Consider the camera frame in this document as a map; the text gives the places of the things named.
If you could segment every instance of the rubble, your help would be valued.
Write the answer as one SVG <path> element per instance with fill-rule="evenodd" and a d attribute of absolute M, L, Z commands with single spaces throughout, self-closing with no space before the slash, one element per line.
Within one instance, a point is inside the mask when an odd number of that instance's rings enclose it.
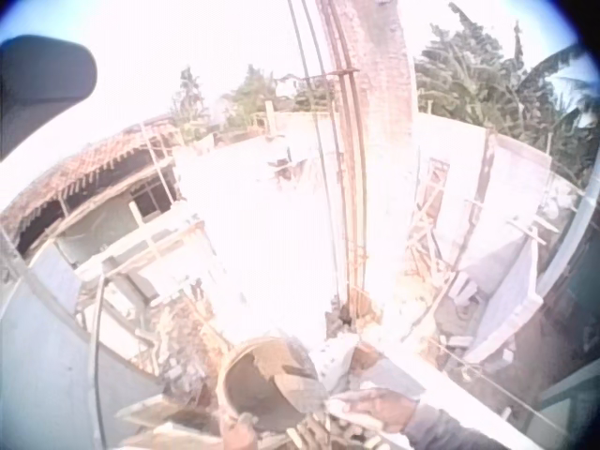
<path fill-rule="evenodd" d="M 195 406 L 215 408 L 219 343 L 206 332 L 183 297 L 148 311 L 149 325 L 159 336 L 155 349 L 158 376 L 172 397 Z"/>

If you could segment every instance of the sleeve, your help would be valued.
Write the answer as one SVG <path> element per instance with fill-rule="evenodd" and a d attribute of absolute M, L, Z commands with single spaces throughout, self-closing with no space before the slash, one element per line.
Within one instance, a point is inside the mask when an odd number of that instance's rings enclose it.
<path fill-rule="evenodd" d="M 505 450 L 506 447 L 474 429 L 463 427 L 447 412 L 420 403 L 404 428 L 414 450 Z"/>

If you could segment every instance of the metal pipe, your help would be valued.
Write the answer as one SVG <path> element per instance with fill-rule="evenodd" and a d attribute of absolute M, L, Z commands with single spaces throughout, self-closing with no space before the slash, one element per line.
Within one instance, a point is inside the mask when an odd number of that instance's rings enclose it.
<path fill-rule="evenodd" d="M 305 77 L 308 79 L 309 74 L 308 74 L 307 59 L 304 54 L 304 48 L 302 46 L 302 39 L 300 38 L 300 30 L 298 29 L 298 22 L 296 20 L 296 15 L 293 12 L 292 0 L 288 0 L 288 6 L 290 8 L 290 14 L 292 16 L 293 29 L 296 34 L 296 39 L 298 41 L 298 49 L 300 51 L 300 57 L 302 58 L 302 66 L 304 68 Z M 339 271 L 338 271 L 338 252 L 336 250 L 336 241 L 335 241 L 336 235 L 334 234 L 334 221 L 333 221 L 332 210 L 331 210 L 331 199 L 329 198 L 329 188 L 327 185 L 327 170 L 325 168 L 323 143 L 321 142 L 321 132 L 319 131 L 319 117 L 317 116 L 317 113 L 315 112 L 315 109 L 314 109 L 315 99 L 314 99 L 314 92 L 312 90 L 312 84 L 310 83 L 310 80 L 307 80 L 307 87 L 308 87 L 308 102 L 310 104 L 310 109 L 312 110 L 312 121 L 314 123 L 315 131 L 317 133 L 317 145 L 319 147 L 319 159 L 321 160 L 322 180 L 323 180 L 323 183 L 325 184 L 325 199 L 327 200 L 327 210 L 329 212 L 329 232 L 331 233 L 331 247 L 332 247 L 333 264 L 334 264 L 334 271 L 336 272 L 336 294 L 337 294 L 337 298 L 339 298 Z"/>
<path fill-rule="evenodd" d="M 349 256 L 349 250 L 348 250 L 348 239 L 346 238 L 346 220 L 347 220 L 346 198 L 345 198 L 345 191 L 344 191 L 344 177 L 342 174 L 341 153 L 339 152 L 338 127 L 336 126 L 336 117 L 334 116 L 332 99 L 329 94 L 329 82 L 327 81 L 327 78 L 326 78 L 325 66 L 323 64 L 323 57 L 321 55 L 321 48 L 319 47 L 319 42 L 317 41 L 317 35 L 315 33 L 315 28 L 312 24 L 312 20 L 310 19 L 310 14 L 308 13 L 307 0 L 302 0 L 302 8 L 304 9 L 304 13 L 307 16 L 308 28 L 310 28 L 310 35 L 312 36 L 312 42 L 315 45 L 315 52 L 317 53 L 317 59 L 319 60 L 319 69 L 321 70 L 322 78 L 324 79 L 325 84 L 326 84 L 325 96 L 326 96 L 326 100 L 327 100 L 327 111 L 329 112 L 329 119 L 331 120 L 331 131 L 334 135 L 334 146 L 336 147 L 337 173 L 339 173 L 339 175 L 340 175 L 339 189 L 340 189 L 340 199 L 341 199 L 341 214 L 342 214 L 342 222 L 343 222 L 342 239 L 344 241 L 344 252 L 345 252 L 345 258 L 346 258 L 346 262 L 347 262 L 348 256 Z M 348 283 L 348 271 L 349 271 L 349 267 L 348 267 L 348 264 L 346 263 L 345 284 L 346 284 L 347 299 L 350 298 L 350 285 Z M 335 305 L 333 305 L 333 307 L 335 307 L 337 309 L 340 308 L 339 297 L 337 298 L 337 303 Z"/>
<path fill-rule="evenodd" d="M 566 233 L 546 271 L 537 278 L 536 291 L 542 297 L 546 296 L 550 289 L 552 289 L 552 286 L 554 286 L 554 283 L 563 274 L 564 269 L 577 250 L 581 238 L 592 221 L 593 212 L 598 202 L 598 194 L 600 194 L 600 150 L 596 154 L 596 161 L 593 164 L 590 182 L 585 189 L 585 194 L 579 203 L 569 231 Z"/>
<path fill-rule="evenodd" d="M 341 96 L 341 103 L 342 103 L 342 108 L 344 110 L 344 114 L 343 114 L 343 118 L 344 118 L 344 122 L 346 124 L 346 129 L 344 130 L 344 136 L 346 138 L 346 144 L 348 145 L 348 148 L 344 149 L 344 162 L 346 163 L 347 167 L 348 167 L 348 177 L 349 177 L 349 189 L 350 189 L 350 197 L 351 197 L 351 202 L 350 202 L 350 208 L 351 208 L 351 215 L 352 215 L 352 223 L 350 224 L 350 226 L 352 226 L 352 242 L 354 244 L 354 252 L 353 252 L 353 281 L 355 282 L 358 279 L 358 253 L 355 251 L 358 248 L 358 241 L 357 241 L 357 229 L 356 229 L 356 221 L 357 221 L 357 213 L 356 213 L 356 204 L 355 204 L 355 199 L 356 199 L 356 171 L 354 168 L 354 137 L 353 137 L 353 124 L 352 124 L 352 120 L 350 118 L 350 103 L 348 102 L 348 92 L 346 90 L 346 81 L 343 77 L 343 71 L 342 71 L 342 65 L 341 65 L 341 60 L 339 58 L 339 50 L 338 50 L 338 45 L 336 44 L 337 39 L 336 39 L 336 34 L 334 33 L 334 29 L 333 26 L 331 24 L 331 17 L 329 16 L 329 12 L 327 9 L 327 5 L 324 3 L 325 0 L 322 0 L 321 6 L 322 6 L 322 15 L 325 19 L 325 28 L 327 29 L 327 33 L 329 34 L 329 40 L 331 41 L 331 50 L 334 56 L 334 62 L 336 64 L 336 71 L 342 73 L 342 75 L 339 75 L 339 93 Z M 348 227 L 349 224 L 347 223 L 347 221 L 344 223 L 344 230 L 346 232 L 346 236 L 348 236 Z M 349 311 L 350 311 L 350 315 L 351 317 L 354 316 L 354 311 L 352 306 L 352 302 L 350 299 L 350 255 L 348 255 L 348 257 L 346 258 L 346 269 L 347 269 L 347 274 L 348 274 L 348 279 L 347 279 L 347 284 L 348 284 L 348 289 L 347 289 L 347 294 L 348 294 L 348 305 L 349 305 Z"/>
<path fill-rule="evenodd" d="M 150 144 L 150 140 L 148 139 L 148 135 L 146 134 L 146 127 L 143 125 L 143 122 L 140 122 L 140 128 L 142 129 L 143 139 L 146 141 L 146 145 L 148 147 L 148 152 L 150 152 L 150 157 L 152 158 L 152 163 L 154 164 L 154 167 L 158 172 L 158 177 L 160 178 L 160 183 L 162 183 L 162 186 L 165 188 L 165 191 L 167 192 L 167 197 L 169 197 L 169 202 L 171 202 L 171 204 L 173 204 L 173 203 L 175 203 L 175 201 L 173 200 L 173 196 L 171 195 L 171 191 L 169 190 L 167 181 L 165 180 L 165 177 L 162 174 L 162 170 L 158 166 L 157 156 L 154 154 L 154 150 L 152 149 L 152 145 Z"/>
<path fill-rule="evenodd" d="M 346 68 L 351 68 L 353 66 L 350 53 L 348 51 L 348 43 L 346 42 L 346 37 L 344 35 L 343 29 L 341 27 L 341 22 L 339 20 L 338 11 L 336 9 L 336 5 L 333 0 L 329 0 L 329 8 L 331 10 L 331 15 L 334 19 L 334 24 L 337 29 L 337 36 L 339 37 L 339 43 L 341 45 L 341 52 L 344 55 L 344 60 L 346 62 Z M 356 120 L 356 134 L 358 136 L 358 151 L 360 154 L 360 166 L 361 166 L 361 176 L 362 176 L 362 193 L 363 193 L 363 242 L 362 246 L 367 248 L 367 161 L 365 157 L 365 137 L 363 135 L 363 119 L 360 113 L 360 104 L 358 102 L 358 90 L 356 88 L 356 80 L 354 79 L 354 73 L 350 72 L 348 74 L 348 81 L 350 82 L 350 89 L 352 92 L 352 105 L 354 106 L 354 117 Z M 367 259 L 364 259 L 365 263 L 362 266 L 362 281 L 361 281 L 361 289 L 365 290 L 365 276 L 367 273 Z"/>
<path fill-rule="evenodd" d="M 94 447 L 97 450 L 106 449 L 106 436 L 104 434 L 104 423 L 102 420 L 102 408 L 100 404 L 100 392 L 98 385 L 98 347 L 100 336 L 100 318 L 102 315 L 102 301 L 104 299 L 104 287 L 106 278 L 102 273 L 97 286 L 96 303 L 94 308 L 94 321 L 90 333 L 90 349 L 87 362 L 87 378 L 89 382 L 88 406 L 92 428 L 94 430 Z"/>

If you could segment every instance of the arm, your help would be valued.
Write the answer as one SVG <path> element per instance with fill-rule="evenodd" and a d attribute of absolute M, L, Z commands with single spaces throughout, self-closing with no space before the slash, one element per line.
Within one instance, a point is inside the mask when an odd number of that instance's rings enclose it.
<path fill-rule="evenodd" d="M 419 404 L 404 428 L 414 450 L 503 450 L 506 447 L 480 432 L 463 427 L 447 412 Z"/>
<path fill-rule="evenodd" d="M 463 427 L 447 412 L 388 389 L 367 389 L 333 397 L 344 406 L 339 417 L 385 433 L 404 434 L 414 450 L 501 450 L 505 447 L 474 429 Z"/>

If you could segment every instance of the wire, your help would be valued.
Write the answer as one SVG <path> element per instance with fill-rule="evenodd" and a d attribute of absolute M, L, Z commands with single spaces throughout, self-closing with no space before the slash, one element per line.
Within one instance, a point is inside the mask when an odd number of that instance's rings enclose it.
<path fill-rule="evenodd" d="M 319 148 L 319 159 L 321 161 L 321 171 L 322 171 L 322 179 L 325 186 L 325 199 L 327 200 L 327 211 L 329 212 L 329 232 L 331 233 L 331 248 L 332 248 L 332 256 L 333 256 L 333 265 L 334 271 L 336 273 L 336 294 L 337 298 L 339 298 L 339 271 L 338 271 L 338 255 L 336 250 L 336 241 L 335 241 L 335 233 L 334 233 L 334 220 L 331 209 L 331 199 L 329 198 L 329 188 L 327 184 L 327 170 L 325 168 L 325 157 L 323 155 L 323 143 L 321 142 L 321 132 L 319 131 L 319 117 L 317 116 L 317 112 L 315 111 L 315 99 L 314 92 L 312 89 L 312 84 L 310 83 L 310 76 L 308 74 L 308 66 L 307 66 L 307 58 L 304 53 L 304 48 L 302 46 L 302 39 L 300 38 L 300 30 L 298 29 L 298 22 L 296 20 L 296 15 L 293 11 L 292 0 L 288 0 L 288 6 L 290 7 L 290 14 L 292 16 L 293 29 L 296 34 L 296 39 L 298 41 L 298 50 L 300 51 L 300 57 L 302 58 L 302 66 L 304 68 L 305 78 L 307 79 L 307 88 L 308 88 L 308 102 L 310 104 L 310 109 L 312 111 L 312 121 L 315 126 L 315 131 L 317 133 L 317 144 Z"/>
<path fill-rule="evenodd" d="M 314 43 L 315 52 L 317 53 L 317 59 L 319 60 L 319 69 L 321 70 L 322 79 L 325 81 L 325 84 L 326 84 L 325 95 L 326 95 L 326 100 L 327 100 L 327 111 L 329 112 L 329 119 L 331 120 L 331 130 L 334 135 L 334 146 L 336 147 L 337 173 L 339 173 L 339 175 L 340 175 L 339 187 L 340 187 L 340 199 L 341 199 L 341 214 L 342 214 L 342 221 L 343 221 L 343 236 L 342 236 L 342 238 L 344 240 L 344 251 L 345 251 L 345 257 L 346 257 L 345 284 L 346 284 L 346 290 L 347 290 L 347 292 L 346 292 L 347 299 L 349 299 L 350 298 L 350 283 L 348 282 L 348 275 L 349 275 L 348 273 L 349 273 L 350 268 L 348 266 L 349 250 L 348 250 L 348 239 L 346 237 L 346 222 L 348 220 L 348 217 L 347 217 L 347 211 L 346 211 L 346 198 L 344 195 L 344 177 L 342 175 L 341 153 L 339 151 L 338 128 L 336 126 L 336 117 L 334 115 L 333 103 L 332 103 L 331 95 L 329 93 L 329 83 L 326 79 L 325 67 L 323 64 L 323 57 L 321 55 L 321 48 L 319 47 L 319 42 L 317 40 L 315 28 L 312 24 L 312 20 L 310 19 L 310 14 L 308 12 L 306 0 L 302 0 L 302 8 L 304 9 L 304 13 L 307 16 L 308 27 L 310 28 L 310 35 L 312 36 L 312 42 Z"/>

